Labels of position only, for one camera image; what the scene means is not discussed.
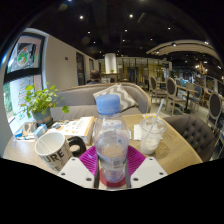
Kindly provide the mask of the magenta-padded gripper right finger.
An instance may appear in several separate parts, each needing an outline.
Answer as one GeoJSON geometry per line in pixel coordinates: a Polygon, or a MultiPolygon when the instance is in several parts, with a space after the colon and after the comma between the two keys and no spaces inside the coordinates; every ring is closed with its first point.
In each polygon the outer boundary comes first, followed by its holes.
{"type": "Polygon", "coordinates": [[[132,146],[126,159],[128,187],[140,188],[167,175],[154,157],[146,157],[132,146]]]}

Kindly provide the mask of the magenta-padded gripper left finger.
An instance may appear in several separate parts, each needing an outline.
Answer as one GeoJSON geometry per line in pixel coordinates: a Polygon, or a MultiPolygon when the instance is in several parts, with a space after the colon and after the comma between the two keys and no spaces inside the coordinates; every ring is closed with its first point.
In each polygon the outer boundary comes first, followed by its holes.
{"type": "Polygon", "coordinates": [[[94,146],[90,147],[80,157],[72,157],[58,174],[84,188],[94,188],[98,176],[98,156],[94,146]]]}

